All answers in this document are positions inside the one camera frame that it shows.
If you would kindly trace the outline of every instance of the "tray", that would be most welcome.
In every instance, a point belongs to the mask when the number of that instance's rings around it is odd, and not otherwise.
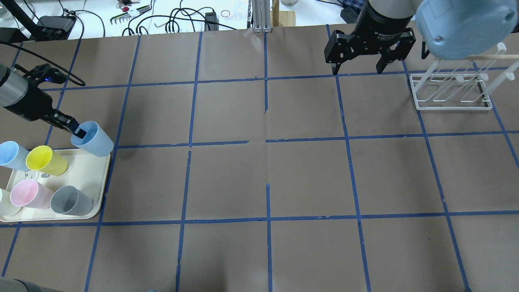
[[[34,209],[22,207],[22,209],[13,216],[0,216],[0,221],[18,222],[88,219],[94,217],[99,212],[106,184],[106,176],[108,174],[108,166],[110,164],[110,155],[106,157],[97,157],[82,149],[55,151],[69,163],[69,168],[64,174],[60,176],[52,176],[33,170],[27,172],[13,170],[9,182],[7,183],[6,190],[10,192],[18,182],[26,178],[35,179],[37,182],[53,191],[65,185],[72,185],[94,200],[92,211],[84,216],[72,216],[56,214],[51,208]]]

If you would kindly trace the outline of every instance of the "blue cup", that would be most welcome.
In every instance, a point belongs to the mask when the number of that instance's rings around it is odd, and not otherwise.
[[[79,127],[87,132],[87,134],[84,138],[72,135],[72,137],[70,137],[72,145],[97,157],[105,157],[114,149],[114,143],[96,122],[84,122],[79,125]]]
[[[0,144],[0,166],[29,171],[25,163],[27,155],[29,155],[29,151],[14,141],[7,141]]]

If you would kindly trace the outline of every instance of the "pink cup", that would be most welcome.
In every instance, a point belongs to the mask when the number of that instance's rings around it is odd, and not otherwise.
[[[20,207],[47,209],[53,194],[53,191],[34,179],[24,179],[12,189],[11,203]]]

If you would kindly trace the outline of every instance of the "yellow cup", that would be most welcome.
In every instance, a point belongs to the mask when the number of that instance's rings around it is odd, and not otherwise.
[[[38,146],[29,152],[25,162],[29,169],[54,176],[63,174],[69,166],[63,157],[45,145]]]

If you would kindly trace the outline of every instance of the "cup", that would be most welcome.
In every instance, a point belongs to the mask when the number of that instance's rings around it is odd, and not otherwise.
[[[47,209],[54,192],[34,179],[24,179],[11,191],[11,203],[15,206]]]
[[[20,211],[22,207],[11,203],[11,193],[0,189],[0,216],[12,216]]]
[[[79,127],[86,131],[87,134],[84,138],[72,135],[72,137],[70,137],[72,145],[97,157],[105,157],[114,149],[114,143],[96,122],[84,122],[79,125]]]
[[[63,174],[69,166],[61,155],[45,145],[34,148],[25,161],[28,168],[54,176]]]
[[[0,165],[21,171],[29,171],[25,159],[29,151],[14,141],[0,144]]]
[[[58,214],[83,216],[93,207],[94,200],[71,185],[59,188],[52,199],[50,207]]]

